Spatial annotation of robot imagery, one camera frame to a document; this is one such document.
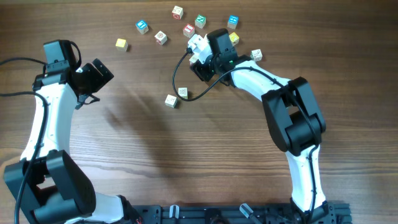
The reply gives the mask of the wooden block yellow side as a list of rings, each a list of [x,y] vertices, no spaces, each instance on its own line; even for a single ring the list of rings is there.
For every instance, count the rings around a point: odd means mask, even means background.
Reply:
[[[183,98],[183,99],[188,99],[188,89],[186,87],[178,88],[178,94]]]

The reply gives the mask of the plain wooden block blue side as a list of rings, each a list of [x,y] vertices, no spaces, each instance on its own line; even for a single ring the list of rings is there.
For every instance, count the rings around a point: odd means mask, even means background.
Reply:
[[[171,108],[175,108],[177,105],[177,97],[173,95],[167,95],[165,99],[165,105]]]

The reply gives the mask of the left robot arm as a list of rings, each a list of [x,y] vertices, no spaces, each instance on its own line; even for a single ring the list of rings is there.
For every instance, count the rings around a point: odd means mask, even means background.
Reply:
[[[30,91],[35,115],[29,142],[19,162],[4,170],[16,200],[14,222],[25,216],[29,223],[142,223],[125,197],[96,192],[70,156],[73,113],[96,102],[113,74],[97,59],[82,64],[70,40],[47,42],[44,51],[43,72]]]

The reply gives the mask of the white block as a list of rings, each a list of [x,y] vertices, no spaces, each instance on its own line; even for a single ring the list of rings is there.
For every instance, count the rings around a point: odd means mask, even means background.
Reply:
[[[251,59],[255,62],[262,60],[262,52],[261,49],[256,49],[251,51]]]

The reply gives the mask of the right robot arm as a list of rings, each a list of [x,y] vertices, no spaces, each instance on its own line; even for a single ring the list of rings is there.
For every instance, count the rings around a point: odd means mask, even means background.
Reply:
[[[213,75],[261,101],[274,144],[287,156],[292,178],[292,203],[304,223],[320,217],[322,192],[318,155],[326,123],[311,86],[303,77],[281,78],[261,68],[252,57],[238,55],[228,31],[193,35],[188,52],[197,60],[191,70],[207,82]]]

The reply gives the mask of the wooden block red triangle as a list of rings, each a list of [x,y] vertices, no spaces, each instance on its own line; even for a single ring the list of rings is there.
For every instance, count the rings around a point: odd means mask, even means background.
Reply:
[[[196,55],[192,55],[189,59],[190,65],[193,65],[197,62],[198,57]]]

